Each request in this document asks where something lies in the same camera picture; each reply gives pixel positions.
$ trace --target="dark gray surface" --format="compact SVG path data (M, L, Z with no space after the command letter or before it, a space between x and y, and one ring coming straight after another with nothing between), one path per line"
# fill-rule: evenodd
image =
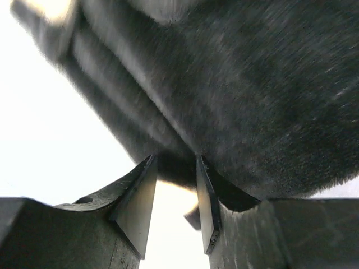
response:
M123 178L83 197L77 204L51 207L25 198L0 198L0 268L137 269L140 260L133 244L129 244L109 217L123 201L122 214L150 216L151 212L145 212L148 206L126 206L132 198L138 201L136 191L142 188L141 178L146 178L148 167L151 168L150 182L155 180L157 164L153 160L153 157L147 158ZM149 189L141 191L153 197L154 185L144 187ZM148 230L141 236L148 236Z
M220 204L220 215L223 228L209 257L211 269L287 269L270 204L241 213Z
M359 267L359 200L279 200L272 206L290 268Z

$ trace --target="screw hole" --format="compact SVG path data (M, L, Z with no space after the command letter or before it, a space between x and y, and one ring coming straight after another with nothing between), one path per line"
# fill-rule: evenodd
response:
M75 204L83 204L83 203L90 203L92 202L93 199L91 197L83 197L83 198L80 198L78 199Z

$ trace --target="folded fabric edge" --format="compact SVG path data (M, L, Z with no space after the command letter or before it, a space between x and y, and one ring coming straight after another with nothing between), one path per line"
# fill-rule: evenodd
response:
M40 51L51 62L59 61L67 54L78 17L77 1L72 1L65 24L52 24L32 6L30 1L12 0L10 11L15 19L30 32Z
M10 0L10 5L16 4L15 2L21 2L29 11L57 27L71 21L78 3L77 0Z

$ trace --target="black mount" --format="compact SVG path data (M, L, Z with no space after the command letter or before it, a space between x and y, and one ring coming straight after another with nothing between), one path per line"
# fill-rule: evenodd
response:
M0 198L0 268L139 267L157 179L149 156L123 178L47 206ZM211 269L357 268L359 200L259 201L197 158L197 192Z

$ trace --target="dark gray fabric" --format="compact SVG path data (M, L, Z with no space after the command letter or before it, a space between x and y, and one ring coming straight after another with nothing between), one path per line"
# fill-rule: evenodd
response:
M135 161L201 154L259 199L358 173L357 2L129 1L82 1L62 63Z

